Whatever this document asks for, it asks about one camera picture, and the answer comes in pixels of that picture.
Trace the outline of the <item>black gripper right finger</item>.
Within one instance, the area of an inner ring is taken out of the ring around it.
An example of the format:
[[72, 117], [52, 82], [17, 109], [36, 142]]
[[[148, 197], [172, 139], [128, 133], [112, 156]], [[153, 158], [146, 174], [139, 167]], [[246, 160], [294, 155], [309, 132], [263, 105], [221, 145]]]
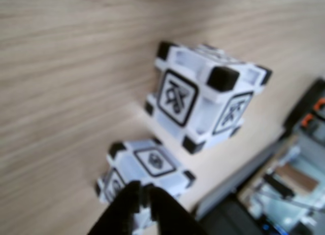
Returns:
[[158, 234], [206, 234], [190, 213], [162, 188], [148, 188], [148, 199]]

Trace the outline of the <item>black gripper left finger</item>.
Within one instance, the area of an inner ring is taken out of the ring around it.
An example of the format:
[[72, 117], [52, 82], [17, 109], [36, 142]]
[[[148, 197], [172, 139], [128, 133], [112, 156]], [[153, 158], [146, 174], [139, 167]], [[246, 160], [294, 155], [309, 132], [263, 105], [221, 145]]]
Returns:
[[119, 192], [88, 234], [132, 234], [134, 214], [140, 210], [141, 183], [132, 181]]

